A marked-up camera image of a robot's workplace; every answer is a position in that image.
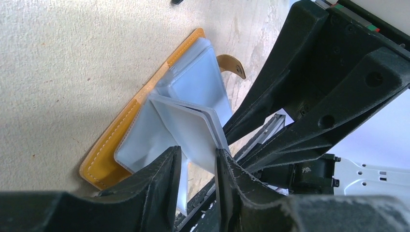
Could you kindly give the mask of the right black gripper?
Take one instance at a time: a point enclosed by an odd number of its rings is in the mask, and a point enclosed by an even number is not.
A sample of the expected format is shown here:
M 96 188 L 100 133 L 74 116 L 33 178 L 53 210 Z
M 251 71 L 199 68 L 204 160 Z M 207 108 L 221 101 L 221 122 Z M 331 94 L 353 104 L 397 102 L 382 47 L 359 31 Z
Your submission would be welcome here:
M 239 165 L 265 167 L 316 160 L 404 92 L 410 84 L 409 41 L 379 23 L 363 26 L 344 0 L 323 9 L 294 3 L 256 80 L 223 127 L 229 145 L 283 108 L 296 121 Z

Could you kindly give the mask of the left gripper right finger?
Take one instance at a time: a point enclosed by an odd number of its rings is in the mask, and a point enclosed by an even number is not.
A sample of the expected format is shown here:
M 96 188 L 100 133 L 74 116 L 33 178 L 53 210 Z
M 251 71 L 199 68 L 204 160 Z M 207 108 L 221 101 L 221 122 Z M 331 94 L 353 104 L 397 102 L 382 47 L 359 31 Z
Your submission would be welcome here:
M 215 157 L 221 232 L 407 232 L 410 211 L 390 196 L 284 196 L 225 149 Z

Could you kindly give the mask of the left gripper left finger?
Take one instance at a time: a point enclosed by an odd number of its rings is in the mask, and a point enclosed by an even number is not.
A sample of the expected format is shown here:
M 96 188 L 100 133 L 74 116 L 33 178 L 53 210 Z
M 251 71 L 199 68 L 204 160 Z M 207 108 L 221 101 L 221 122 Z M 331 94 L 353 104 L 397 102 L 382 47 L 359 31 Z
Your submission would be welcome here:
M 148 166 L 94 197 L 65 191 L 3 191 L 3 232 L 172 232 L 181 148 L 166 149 Z

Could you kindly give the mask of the mustard yellow card holder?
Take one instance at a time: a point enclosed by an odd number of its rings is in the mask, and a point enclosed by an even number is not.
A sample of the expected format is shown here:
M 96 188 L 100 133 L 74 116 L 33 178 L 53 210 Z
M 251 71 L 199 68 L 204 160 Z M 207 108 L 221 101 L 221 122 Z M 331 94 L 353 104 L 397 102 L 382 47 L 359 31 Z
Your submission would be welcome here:
M 194 30 L 108 126 L 81 164 L 80 175 L 104 190 L 148 166 L 167 148 L 179 146 L 148 99 L 152 94 L 210 107 L 223 128 L 233 113 L 222 72 L 246 78 L 239 60 L 216 55 L 203 29 Z M 176 206 L 183 214 L 190 163 L 182 152 Z

